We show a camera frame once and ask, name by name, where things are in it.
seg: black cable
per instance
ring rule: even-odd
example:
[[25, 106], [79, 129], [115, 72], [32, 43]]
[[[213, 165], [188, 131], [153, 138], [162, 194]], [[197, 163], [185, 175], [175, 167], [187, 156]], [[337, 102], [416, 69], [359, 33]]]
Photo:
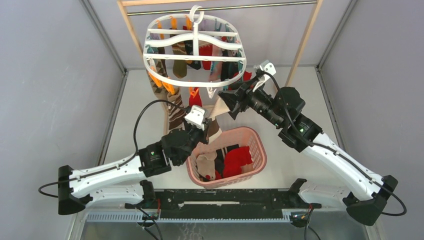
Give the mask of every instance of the black cable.
[[321, 238], [318, 235], [318, 233], [312, 227], [308, 226], [307, 228], [310, 229], [315, 234], [315, 236], [318, 238], [318, 240], [321, 240]]
[[157, 236], [155, 236], [149, 229], [146, 227], [143, 228], [150, 236], [152, 236], [155, 240], [159, 240]]
[[[134, 146], [135, 146], [135, 152], [134, 152], [134, 154], [133, 154], [130, 158], [128, 158], [128, 160], [123, 161], [123, 163], [119, 164], [119, 165], [118, 165], [118, 168], [120, 168], [120, 167], [122, 167], [122, 166], [124, 166], [124, 165], [128, 164], [131, 160], [133, 160], [133, 159], [137, 156], [137, 153], [138, 153], [138, 151], [139, 151], [139, 146], [138, 146], [138, 144], [137, 144], [137, 139], [136, 139], [137, 127], [139, 126], [140, 119], [142, 118], [142, 116], [143, 116], [143, 114], [145, 113], [145, 111], [146, 111], [146, 110], [147, 110], [150, 106], [152, 106], [152, 105], [153, 105], [153, 104], [155, 104], [155, 103], [167, 103], [167, 104], [169, 104], [169, 105], [172, 105], [172, 106], [174, 106], [174, 107], [176, 107], [176, 108], [179, 108], [179, 109], [182, 109], [182, 110], [184, 110], [184, 111], [186, 110], [186, 109], [185, 109], [184, 107], [182, 107], [182, 106], [178, 106], [177, 104], [175, 104], [175, 103], [173, 103], [173, 102], [170, 102], [170, 101], [167, 101], [167, 100], [162, 100], [162, 99], [157, 99], [157, 100], [151, 101], [149, 104], [147, 104], [147, 105], [143, 108], [143, 110], [141, 110], [140, 114], [139, 114], [139, 115], [138, 115], [138, 117], [137, 117], [137, 120], [135, 121], [134, 131], [133, 131], [133, 133], [132, 133], [132, 137], [133, 137], [133, 140], [134, 140]], [[113, 166], [113, 167], [109, 167], [109, 168], [106, 168], [106, 169], [103, 169], [103, 170], [100, 170], [100, 171], [96, 171], [96, 172], [88, 173], [88, 174], [86, 174], [86, 175], [82, 175], [82, 176], [80, 176], [80, 177], [79, 177], [79, 179], [88, 178], [88, 177], [91, 177], [91, 176], [94, 176], [94, 175], [97, 175], [97, 174], [101, 174], [101, 173], [104, 173], [104, 172], [107, 172], [107, 171], [110, 171], [110, 170], [114, 170], [114, 169], [116, 169], [116, 168], [117, 168], [116, 166]], [[57, 198], [57, 197], [58, 197], [57, 195], [53, 195], [53, 194], [49, 194], [49, 193], [44, 192], [44, 191], [43, 191], [43, 188], [48, 187], [48, 186], [52, 186], [52, 185], [59, 185], [59, 184], [62, 184], [62, 183], [67, 183], [67, 182], [75, 181], [75, 180], [77, 180], [77, 179], [78, 179], [78, 178], [74, 177], [74, 178], [67, 179], [67, 180], [55, 181], [55, 182], [51, 182], [51, 183], [48, 183], [48, 184], [44, 184], [44, 185], [42, 185], [41, 187], [39, 187], [39, 188], [38, 188], [38, 192], [39, 192], [40, 194], [45, 195], [45, 196], [48, 196], [48, 197]]]
[[402, 206], [403, 210], [401, 213], [387, 213], [387, 212], [382, 212], [382, 215], [387, 215], [387, 216], [393, 216], [393, 217], [399, 217], [399, 216], [403, 216], [407, 213], [407, 206], [404, 204], [404, 202], [396, 195], [394, 194], [392, 191], [390, 191], [389, 189], [387, 189], [386, 187], [382, 186], [381, 184], [379, 184], [376, 181], [373, 181], [373, 178], [370, 177], [366, 172], [364, 172], [358, 165], [356, 165], [354, 162], [352, 162], [349, 158], [347, 158], [346, 156], [344, 156], [343, 154], [341, 154], [339, 151], [331, 148], [330, 146], [326, 146], [320, 143], [315, 143], [312, 141], [309, 141], [308, 139], [306, 139], [302, 133], [298, 130], [297, 127], [295, 127], [295, 124], [292, 120], [292, 117], [290, 116], [289, 110], [287, 109], [287, 104], [286, 101], [284, 100], [284, 96], [281, 95], [281, 100], [282, 100], [282, 105], [285, 111], [285, 114], [287, 115], [288, 121], [291, 124], [291, 127], [295, 130], [294, 132], [301, 138], [304, 139], [304, 141], [309, 145], [309, 146], [318, 146], [324, 149], [327, 149], [329, 151], [331, 151], [334, 155], [337, 155], [339, 157], [341, 157], [343, 160], [345, 160], [346, 162], [348, 162], [349, 164], [351, 164], [356, 170], [358, 170], [358, 172], [360, 172], [366, 179], [368, 179], [371, 183], [376, 184], [377, 186], [379, 186], [381, 189], [383, 189], [384, 191], [386, 191], [388, 194], [390, 194], [393, 198], [395, 198], [400, 205]]
[[305, 225], [305, 229], [304, 229], [304, 240], [307, 240], [307, 234], [308, 234], [308, 228], [309, 228], [309, 222], [311, 221], [311, 217], [312, 217], [312, 212], [314, 211], [314, 208], [312, 207], [311, 209], [310, 209], [310, 212], [309, 212], [309, 216], [307, 217], [307, 220], [306, 220], [306, 225]]
[[392, 216], [392, 217], [399, 217], [399, 216], [403, 216], [403, 215], [407, 214], [407, 206], [405, 206], [405, 203], [398, 196], [396, 196], [396, 194], [394, 194], [392, 191], [388, 190], [386, 187], [382, 186], [380, 183], [378, 183], [376, 181], [373, 181], [373, 183], [375, 185], [379, 186], [380, 188], [382, 188], [384, 191], [388, 192], [388, 194], [390, 194], [392, 197], [394, 197], [400, 203], [400, 205], [402, 205], [402, 208], [403, 208], [403, 211], [401, 213], [382, 212], [381, 214], [387, 215], [387, 216]]
[[274, 82], [274, 85], [277, 88], [277, 91], [280, 90], [280, 86], [278, 85], [276, 78], [271, 73], [266, 72], [266, 71], [261, 71], [260, 73], [268, 75], [272, 79], [272, 81]]
[[163, 240], [163, 238], [162, 238], [162, 232], [161, 232], [161, 229], [159, 228], [159, 226], [158, 226], [158, 224], [156, 223], [156, 221], [155, 221], [155, 219], [152, 217], [152, 216], [150, 216], [147, 212], [145, 212], [141, 207], [139, 207], [139, 206], [136, 206], [135, 207], [136, 209], [138, 209], [138, 210], [140, 210], [144, 215], [146, 215], [146, 217], [147, 218], [150, 218], [150, 220], [154, 223], [154, 225], [156, 226], [156, 229], [157, 229], [157, 231], [159, 232], [159, 237], [160, 237], [160, 240]]

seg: orange clothespin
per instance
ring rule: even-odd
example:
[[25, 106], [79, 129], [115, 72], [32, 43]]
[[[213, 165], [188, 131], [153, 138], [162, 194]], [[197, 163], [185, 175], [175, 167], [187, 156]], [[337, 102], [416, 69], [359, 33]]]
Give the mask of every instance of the orange clothespin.
[[187, 30], [191, 31], [193, 28], [193, 23], [190, 21], [189, 16], [185, 16], [185, 24], [187, 25]]
[[177, 19], [173, 16], [170, 17], [171, 18], [171, 27], [173, 30], [177, 29]]
[[[153, 66], [151, 66], [150, 67], [153, 71], [155, 71], [156, 72], [156, 69], [153, 67]], [[157, 79], [156, 77], [154, 77], [150, 72], [148, 73], [148, 75], [151, 77], [151, 79], [153, 80], [153, 82], [154, 82], [154, 84], [156, 84], [156, 86], [158, 87], [158, 88], [161, 88], [163, 85], [162, 85], [162, 81], [161, 80], [159, 80], [159, 79]]]
[[[157, 29], [162, 29], [161, 21], [157, 20], [156, 23], [157, 23]], [[165, 39], [165, 36], [163, 33], [160, 34], [160, 39]]]
[[165, 89], [171, 94], [171, 95], [175, 95], [176, 91], [173, 85], [168, 84], [166, 82], [162, 82], [163, 86], [165, 87]]
[[189, 86], [188, 92], [190, 93], [190, 96], [192, 96], [194, 98], [194, 97], [196, 97], [197, 94], [199, 94], [199, 88], [197, 87], [196, 90], [193, 90], [193, 87]]

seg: white drying rack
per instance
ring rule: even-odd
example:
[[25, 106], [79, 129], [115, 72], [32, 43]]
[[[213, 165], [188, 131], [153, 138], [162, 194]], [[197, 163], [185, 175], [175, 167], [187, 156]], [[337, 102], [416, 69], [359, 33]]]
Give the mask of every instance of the white drying rack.
[[[246, 70], [246, 55], [243, 49], [242, 41], [240, 40], [239, 33], [237, 29], [225, 21], [222, 18], [205, 15], [203, 11], [200, 11], [200, 14], [195, 14], [195, 11], [201, 8], [198, 5], [195, 5], [191, 8], [189, 15], [177, 13], [177, 14], [169, 14], [165, 16], [161, 16], [153, 20], [148, 28], [144, 41], [143, 47], [143, 63], [146, 69], [153, 77], [158, 80], [165, 82], [167, 84], [171, 84], [174, 86], [180, 87], [203, 87], [208, 88], [209, 96], [213, 95], [215, 90], [213, 88], [224, 87], [230, 85], [240, 78], [243, 77], [243, 74]], [[166, 20], [170, 20], [171, 17], [175, 19], [186, 19], [189, 17], [190, 21], [193, 25], [193, 30], [177, 30], [177, 29], [161, 29], [158, 28], [158, 23]], [[213, 20], [219, 24], [223, 24], [228, 27], [231, 31], [199, 31], [199, 24], [203, 19]], [[167, 34], [167, 35], [175, 35], [167, 39], [151, 39], [151, 34]], [[215, 37], [232, 37], [234, 41], [232, 42], [224, 42]], [[177, 54], [158, 54], [158, 53], [148, 53], [150, 48], [162, 48], [172, 46], [173, 44], [184, 42], [184, 41], [193, 41], [193, 55], [177, 55]], [[203, 56], [199, 55], [199, 41], [207, 42], [218, 46], [223, 50], [232, 50], [237, 51], [236, 56]], [[155, 60], [183, 60], [183, 61], [211, 61], [211, 62], [237, 62], [242, 65], [241, 69], [239, 69], [238, 74], [226, 81], [221, 82], [200, 82], [200, 81], [180, 81], [173, 80], [167, 77], [164, 77], [158, 74], [154, 69]]]

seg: gray wall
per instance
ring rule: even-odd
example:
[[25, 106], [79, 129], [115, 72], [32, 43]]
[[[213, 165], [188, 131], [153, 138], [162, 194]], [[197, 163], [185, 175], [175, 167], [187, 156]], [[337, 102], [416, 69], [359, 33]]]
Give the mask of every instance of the gray wall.
[[[399, 180], [388, 239], [423, 239], [424, 1], [360, 0], [323, 67], [349, 153]], [[388, 212], [401, 211], [391, 199]]]
[[122, 74], [79, 1], [14, 0], [0, 2], [0, 76], [0, 239], [65, 239], [72, 217], [37, 188], [95, 165]]
[[[316, 65], [334, 30], [343, 16], [350, 0], [324, 0], [316, 19], [307, 47], [301, 58], [301, 64]], [[117, 6], [116, 0], [91, 0], [101, 22], [113, 45], [127, 68], [144, 68], [136, 46], [131, 39], [127, 26]], [[292, 2], [290, 0], [209, 0], [171, 4], [156, 4], [128, 7], [130, 12], [156, 11], [170, 9], [190, 9], [197, 4], [202, 7], [223, 7], [251, 5], [258, 3]], [[206, 12], [233, 24], [243, 43], [250, 66], [269, 59], [274, 65], [291, 65], [295, 58], [299, 42], [311, 13], [312, 5], [279, 6], [251, 9], [233, 9]], [[132, 16], [134, 28], [141, 43], [146, 37], [146, 28], [156, 18], [163, 16]], [[184, 20], [178, 22], [181, 27]], [[163, 22], [163, 28], [171, 27]], [[214, 30], [214, 22], [209, 23], [208, 30]]]

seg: metal surface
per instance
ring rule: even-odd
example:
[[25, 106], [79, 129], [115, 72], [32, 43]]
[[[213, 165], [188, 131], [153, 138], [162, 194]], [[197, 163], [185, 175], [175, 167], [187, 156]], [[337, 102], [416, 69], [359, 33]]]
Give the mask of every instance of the metal surface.
[[319, 85], [321, 86], [322, 95], [324, 96], [325, 105], [327, 106], [328, 115], [330, 116], [332, 128], [334, 129], [335, 138], [337, 139], [337, 145], [346, 151], [345, 143], [343, 142], [342, 134], [340, 132], [339, 124], [337, 123], [337, 117], [334, 113], [334, 108], [332, 101], [330, 100], [329, 93], [327, 92], [327, 87], [323, 80], [323, 75], [321, 70], [318, 67], [315, 67], [316, 76], [318, 77]]
[[[219, 6], [219, 7], [201, 7], [198, 11], [217, 11], [217, 10], [230, 10], [230, 9], [252, 9], [252, 8], [266, 8], [266, 7], [280, 7], [280, 6], [292, 6], [292, 5], [307, 5], [316, 4], [317, 1], [291, 1], [291, 2], [280, 2], [280, 3], [264, 3], [264, 4], [252, 4], [252, 5], [240, 5], [240, 6]], [[128, 16], [141, 16], [141, 15], [154, 15], [154, 14], [176, 14], [176, 13], [188, 13], [190, 9], [176, 9], [176, 10], [159, 10], [159, 11], [136, 11], [128, 12]]]
[[114, 129], [115, 121], [117, 120], [118, 109], [121, 105], [122, 96], [124, 94], [125, 84], [127, 83], [128, 70], [122, 76], [121, 85], [119, 87], [116, 101], [113, 107], [112, 115], [110, 116], [109, 123], [107, 124], [107, 130], [103, 138], [103, 147], [101, 149], [100, 157], [98, 158], [97, 166], [105, 164], [106, 152], [108, 151], [109, 143], [111, 142], [112, 131]]
[[121, 58], [118, 55], [117, 50], [115, 49], [115, 46], [113, 45], [111, 39], [109, 38], [108, 34], [106, 33], [105, 27], [103, 26], [102, 22], [99, 19], [99, 16], [97, 15], [96, 11], [94, 10], [92, 4], [89, 0], [79, 0], [82, 7], [84, 8], [85, 12], [87, 13], [88, 17], [90, 18], [91, 22], [93, 23], [93, 26], [97, 30], [98, 34], [100, 35], [104, 45], [106, 46], [107, 50], [112, 55], [113, 59], [115, 60], [116, 64], [118, 65], [120, 71], [122, 74], [125, 74], [125, 66], [122, 62]]
[[[158, 223], [165, 240], [300, 240], [304, 239], [304, 229], [289, 223]], [[321, 239], [369, 240], [363, 225], [352, 220], [345, 212], [313, 212], [310, 226]], [[149, 228], [158, 234], [154, 226]], [[133, 222], [87, 222], [82, 240], [139, 240], [153, 239]], [[313, 240], [312, 232], [307, 239]]]
[[351, 15], [353, 9], [355, 8], [358, 0], [350, 0], [349, 5], [347, 6], [346, 10], [343, 13], [343, 16], [341, 17], [340, 22], [338, 23], [333, 35], [331, 36], [330, 42], [328, 43], [327, 47], [325, 48], [324, 54], [322, 55], [321, 59], [319, 60], [319, 63], [317, 65], [318, 70], [321, 71], [321, 68], [323, 67], [324, 63], [326, 62], [330, 51], [332, 50], [334, 43], [336, 42], [337, 38], [339, 37], [342, 29], [345, 27], [346, 21], [348, 20], [349, 16]]

